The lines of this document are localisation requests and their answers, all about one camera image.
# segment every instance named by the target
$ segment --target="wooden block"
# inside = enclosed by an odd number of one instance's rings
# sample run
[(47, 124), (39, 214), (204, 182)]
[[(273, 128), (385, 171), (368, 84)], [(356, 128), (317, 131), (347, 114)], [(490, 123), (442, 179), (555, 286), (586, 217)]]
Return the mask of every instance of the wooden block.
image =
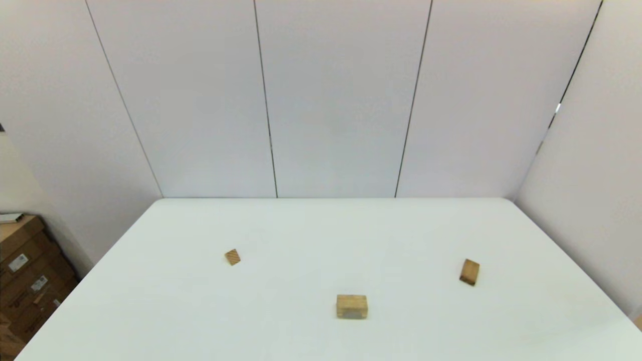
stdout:
[(336, 316), (340, 319), (368, 317), (368, 300), (364, 295), (337, 295)]
[(479, 271), (479, 263), (466, 259), (464, 267), (462, 268), (462, 275), (459, 277), (459, 280), (474, 286), (475, 282), (477, 282), (477, 273), (479, 273)]
[(236, 252), (236, 249), (232, 249), (228, 253), (225, 254), (225, 258), (227, 258), (227, 261), (233, 266), (241, 261), (241, 257), (239, 257), (238, 252)]
[(633, 321), (634, 324), (642, 331), (642, 315), (638, 317), (635, 321)]

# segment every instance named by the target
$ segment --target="white table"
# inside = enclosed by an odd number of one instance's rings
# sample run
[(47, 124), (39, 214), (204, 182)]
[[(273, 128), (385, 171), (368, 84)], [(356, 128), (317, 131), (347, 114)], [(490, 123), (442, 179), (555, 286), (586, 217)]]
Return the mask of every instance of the white table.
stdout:
[(640, 361), (642, 333), (506, 200), (167, 199), (17, 360)]

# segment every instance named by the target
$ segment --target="small wooden cube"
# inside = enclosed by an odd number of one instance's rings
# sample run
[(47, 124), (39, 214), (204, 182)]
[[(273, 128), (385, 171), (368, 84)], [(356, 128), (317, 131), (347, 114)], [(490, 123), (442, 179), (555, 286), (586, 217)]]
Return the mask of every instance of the small wooden cube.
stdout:
[(462, 275), (459, 276), (459, 280), (474, 286), (477, 282), (477, 273), (479, 273), (479, 271), (479, 263), (466, 259), (464, 267), (462, 268)]
[(227, 261), (233, 266), (241, 261), (241, 257), (239, 257), (238, 252), (236, 252), (236, 249), (232, 249), (228, 253), (225, 254), (225, 258), (227, 258)]
[(368, 300), (364, 295), (337, 295), (336, 316), (340, 319), (368, 317)]

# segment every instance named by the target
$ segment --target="white paper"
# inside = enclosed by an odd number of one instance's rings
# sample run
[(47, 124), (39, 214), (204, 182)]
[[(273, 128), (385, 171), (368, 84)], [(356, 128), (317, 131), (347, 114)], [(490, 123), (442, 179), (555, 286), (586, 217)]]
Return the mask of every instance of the white paper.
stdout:
[(47, 279), (47, 277), (45, 277), (45, 276), (41, 276), (40, 278), (38, 278), (38, 280), (37, 280), (36, 282), (34, 282), (34, 283), (31, 285), (31, 289), (32, 289), (34, 292), (38, 292), (42, 287), (44, 287), (44, 285), (46, 285), (46, 284), (47, 284), (47, 281), (49, 281), (49, 280)]
[(0, 215), (0, 224), (17, 223), (22, 218), (22, 213), (10, 213), (8, 215)]
[(9, 269), (11, 272), (17, 272), (22, 266), (27, 264), (29, 262), (29, 258), (23, 254), (20, 256), (16, 257), (15, 260), (11, 261), (9, 263)]

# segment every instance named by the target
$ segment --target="wood grain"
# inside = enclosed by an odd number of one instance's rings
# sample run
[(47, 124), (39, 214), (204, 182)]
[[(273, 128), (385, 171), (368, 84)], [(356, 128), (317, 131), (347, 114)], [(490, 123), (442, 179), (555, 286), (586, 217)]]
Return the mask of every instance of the wood grain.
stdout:
[(364, 295), (337, 295), (336, 316), (340, 319), (368, 317), (368, 300)]
[(236, 252), (236, 249), (232, 249), (228, 253), (225, 254), (225, 258), (227, 258), (227, 261), (233, 266), (241, 261), (241, 257), (239, 256), (238, 252)]
[(464, 266), (462, 267), (462, 275), (459, 276), (459, 280), (474, 286), (477, 282), (477, 273), (479, 273), (479, 271), (479, 263), (466, 259)]
[(640, 315), (635, 321), (633, 321), (634, 324), (642, 331), (642, 315)]

